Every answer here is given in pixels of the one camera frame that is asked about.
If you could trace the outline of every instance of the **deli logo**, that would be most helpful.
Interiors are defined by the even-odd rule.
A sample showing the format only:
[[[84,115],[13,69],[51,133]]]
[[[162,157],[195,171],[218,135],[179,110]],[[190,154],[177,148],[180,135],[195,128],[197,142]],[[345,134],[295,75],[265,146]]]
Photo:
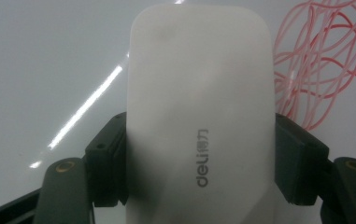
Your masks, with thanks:
[[[198,130],[197,134],[197,185],[201,188],[204,188],[207,186],[208,180],[207,180],[207,172],[209,171],[209,168],[207,167],[207,161],[209,160],[208,158],[208,136],[209,131],[207,129],[200,129]]]

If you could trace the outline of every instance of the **white surface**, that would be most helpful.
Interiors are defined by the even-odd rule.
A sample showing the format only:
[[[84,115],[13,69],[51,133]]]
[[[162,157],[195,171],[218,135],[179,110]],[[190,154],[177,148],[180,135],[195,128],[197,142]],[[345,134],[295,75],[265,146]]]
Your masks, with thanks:
[[[0,205],[39,188],[45,169],[54,161],[82,156],[107,121],[126,110],[124,66],[103,96],[50,151],[51,140],[125,61],[134,18],[145,7],[165,2],[172,1],[0,0]],[[266,21],[274,40],[286,13],[301,1],[186,3],[250,8]],[[356,158],[356,78],[313,133],[331,148],[331,158]],[[37,161],[42,162],[30,168]],[[289,205],[277,196],[276,223],[320,223],[319,207]],[[97,223],[124,223],[123,207],[95,212]]]
[[[273,223],[265,22],[243,7],[151,7],[129,66],[127,223]]]

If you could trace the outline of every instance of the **tangled red wire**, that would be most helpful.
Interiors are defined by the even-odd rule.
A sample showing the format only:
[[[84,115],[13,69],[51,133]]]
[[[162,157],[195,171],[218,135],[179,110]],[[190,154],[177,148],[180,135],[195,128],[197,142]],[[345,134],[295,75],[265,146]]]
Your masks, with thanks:
[[[356,0],[292,8],[279,27],[274,66],[277,112],[307,130],[319,126],[356,77]]]

